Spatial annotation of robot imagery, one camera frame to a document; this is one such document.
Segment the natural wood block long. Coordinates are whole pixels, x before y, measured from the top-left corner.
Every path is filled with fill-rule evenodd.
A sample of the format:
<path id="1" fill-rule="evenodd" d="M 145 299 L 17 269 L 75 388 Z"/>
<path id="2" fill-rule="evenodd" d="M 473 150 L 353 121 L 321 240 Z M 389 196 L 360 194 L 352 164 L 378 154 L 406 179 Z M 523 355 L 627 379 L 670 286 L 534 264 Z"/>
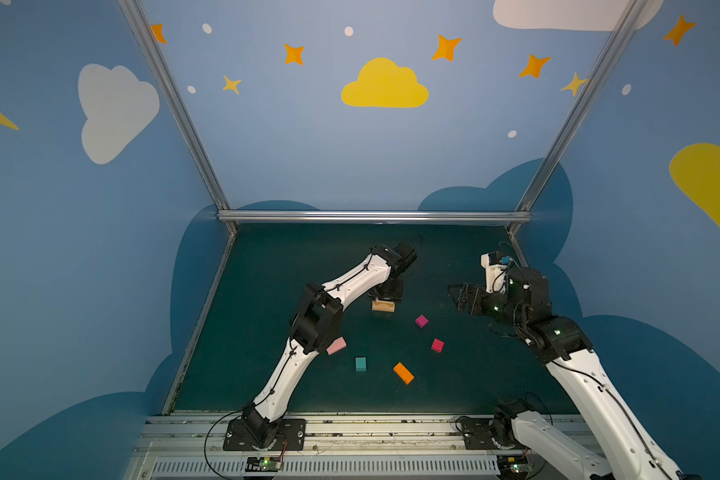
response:
<path id="1" fill-rule="evenodd" d="M 394 302 L 390 301 L 373 300 L 371 303 L 371 308 L 373 311 L 376 312 L 392 313 L 395 311 L 396 305 Z"/>

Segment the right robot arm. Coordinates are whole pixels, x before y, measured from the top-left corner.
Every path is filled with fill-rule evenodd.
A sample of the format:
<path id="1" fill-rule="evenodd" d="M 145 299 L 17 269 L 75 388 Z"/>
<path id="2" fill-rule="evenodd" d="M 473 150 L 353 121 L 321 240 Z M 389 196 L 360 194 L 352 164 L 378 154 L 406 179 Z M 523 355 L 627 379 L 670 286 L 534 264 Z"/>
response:
<path id="1" fill-rule="evenodd" d="M 452 284 L 447 290 L 458 310 L 513 328 L 565 390 L 602 452 L 570 438 L 525 400 L 496 407 L 482 429 L 494 447 L 531 450 L 568 479 L 687 478 L 628 407 L 579 325 L 553 313 L 544 274 L 491 265 L 484 285 Z"/>

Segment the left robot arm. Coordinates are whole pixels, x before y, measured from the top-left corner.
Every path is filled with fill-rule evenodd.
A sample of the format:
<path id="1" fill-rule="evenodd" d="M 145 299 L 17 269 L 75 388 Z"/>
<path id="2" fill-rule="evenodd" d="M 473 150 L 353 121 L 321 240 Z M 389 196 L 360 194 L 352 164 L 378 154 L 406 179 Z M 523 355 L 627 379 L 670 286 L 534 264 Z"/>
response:
<path id="1" fill-rule="evenodd" d="M 308 366 L 338 339 L 344 311 L 367 292 L 380 300 L 400 300 L 400 276 L 416 258 L 414 247 L 407 243 L 395 247 L 378 245 L 336 279 L 307 284 L 273 373 L 260 393 L 242 409 L 242 424 L 254 447 L 268 447 L 275 441 L 291 396 Z"/>

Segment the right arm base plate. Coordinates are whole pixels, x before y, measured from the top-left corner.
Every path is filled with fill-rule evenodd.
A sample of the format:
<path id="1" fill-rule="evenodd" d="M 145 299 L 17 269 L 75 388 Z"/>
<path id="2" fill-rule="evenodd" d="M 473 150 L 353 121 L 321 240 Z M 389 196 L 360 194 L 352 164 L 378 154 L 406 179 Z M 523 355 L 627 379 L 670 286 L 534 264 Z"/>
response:
<path id="1" fill-rule="evenodd" d="M 493 419 L 490 417 L 460 416 L 455 420 L 455 427 L 462 436 L 466 450 L 498 450 L 491 429 Z"/>

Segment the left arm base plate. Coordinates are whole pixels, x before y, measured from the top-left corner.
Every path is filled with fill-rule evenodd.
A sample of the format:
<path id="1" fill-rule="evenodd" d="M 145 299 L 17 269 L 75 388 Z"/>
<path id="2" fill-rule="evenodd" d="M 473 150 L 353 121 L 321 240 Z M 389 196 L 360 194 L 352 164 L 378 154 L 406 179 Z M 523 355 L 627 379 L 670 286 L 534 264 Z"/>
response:
<path id="1" fill-rule="evenodd" d="M 283 419 L 264 423 L 251 430 L 241 418 L 227 426 L 224 451 L 302 451 L 306 436 L 304 419 Z"/>

